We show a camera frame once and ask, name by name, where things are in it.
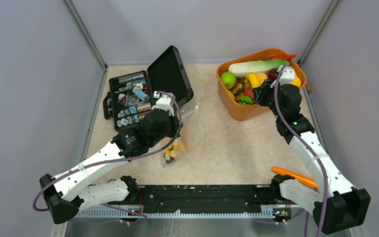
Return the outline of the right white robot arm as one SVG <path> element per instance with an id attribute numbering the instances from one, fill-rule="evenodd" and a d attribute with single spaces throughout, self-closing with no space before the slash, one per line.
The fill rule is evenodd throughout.
<path id="1" fill-rule="evenodd" d="M 269 107 L 278 133 L 300 156 L 317 184 L 308 188 L 289 175 L 275 177 L 269 196 L 275 203 L 289 200 L 312 217 L 317 236 L 333 234 L 364 223 L 371 201 L 366 189 L 357 189 L 340 172 L 323 148 L 310 121 L 300 113 L 300 88 L 292 82 L 294 69 L 283 65 L 276 80 L 254 87 L 254 101 Z"/>

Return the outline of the yellow bell pepper toy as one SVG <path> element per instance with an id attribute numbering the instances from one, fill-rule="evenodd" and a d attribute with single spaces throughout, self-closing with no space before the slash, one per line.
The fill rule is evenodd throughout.
<path id="1" fill-rule="evenodd" d="M 185 155 L 185 143 L 181 140 L 175 140 L 169 147 L 167 147 L 164 152 L 163 158 L 166 163 L 171 163 L 176 161 L 178 158 Z"/>

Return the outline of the green apple toy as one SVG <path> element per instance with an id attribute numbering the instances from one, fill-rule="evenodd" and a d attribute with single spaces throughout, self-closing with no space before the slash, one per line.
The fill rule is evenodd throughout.
<path id="1" fill-rule="evenodd" d="M 232 72 L 224 72 L 220 76 L 220 79 L 222 83 L 224 84 L 224 86 L 226 87 L 226 89 L 228 90 L 232 89 L 236 85 L 236 82 L 237 82 L 236 76 Z"/>

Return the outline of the clear dotted zip bag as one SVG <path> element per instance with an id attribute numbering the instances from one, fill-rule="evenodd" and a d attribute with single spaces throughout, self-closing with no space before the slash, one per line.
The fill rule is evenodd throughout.
<path id="1" fill-rule="evenodd" d="M 181 140 L 185 143 L 185 155 L 178 158 L 176 161 L 166 163 L 163 158 L 164 150 L 160 153 L 160 163 L 162 167 L 168 167 L 177 163 L 178 161 L 188 158 L 203 142 L 204 131 L 198 117 L 199 103 L 186 104 L 181 109 L 183 127 L 180 131 L 180 136 L 176 140 Z"/>

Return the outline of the dark purple fruit toy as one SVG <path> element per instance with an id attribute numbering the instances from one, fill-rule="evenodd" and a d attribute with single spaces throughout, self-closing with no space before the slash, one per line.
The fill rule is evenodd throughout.
<path id="1" fill-rule="evenodd" d="M 270 71 L 268 71 L 267 73 L 267 78 L 272 80 L 272 81 L 275 81 L 278 77 L 278 71 L 277 69 L 272 69 Z"/>

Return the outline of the yellow banana toy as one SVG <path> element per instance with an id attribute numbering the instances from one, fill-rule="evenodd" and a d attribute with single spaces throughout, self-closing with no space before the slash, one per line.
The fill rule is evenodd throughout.
<path id="1" fill-rule="evenodd" d="M 244 82 L 249 83 L 252 88 L 260 87 L 263 83 L 263 81 L 255 73 L 248 73 Z"/>

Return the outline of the peach toy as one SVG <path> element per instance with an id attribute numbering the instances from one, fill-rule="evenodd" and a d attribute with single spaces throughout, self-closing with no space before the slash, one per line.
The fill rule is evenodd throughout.
<path id="1" fill-rule="evenodd" d="M 267 75 L 265 73 L 257 73 L 256 76 L 259 78 L 260 83 L 263 83 L 267 79 Z"/>

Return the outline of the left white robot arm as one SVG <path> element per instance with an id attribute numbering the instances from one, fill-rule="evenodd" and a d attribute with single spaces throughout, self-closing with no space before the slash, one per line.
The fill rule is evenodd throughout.
<path id="1" fill-rule="evenodd" d="M 155 105 L 142 121 L 122 128 L 97 153 L 71 169 L 54 176 L 43 175 L 33 209 L 48 211 L 54 224 L 62 224 L 90 207 L 113 201 L 135 203 L 139 187 L 131 176 L 102 185 L 94 181 L 120 165 L 165 150 L 180 136 L 183 122 L 175 95 L 156 91 L 153 96 Z"/>

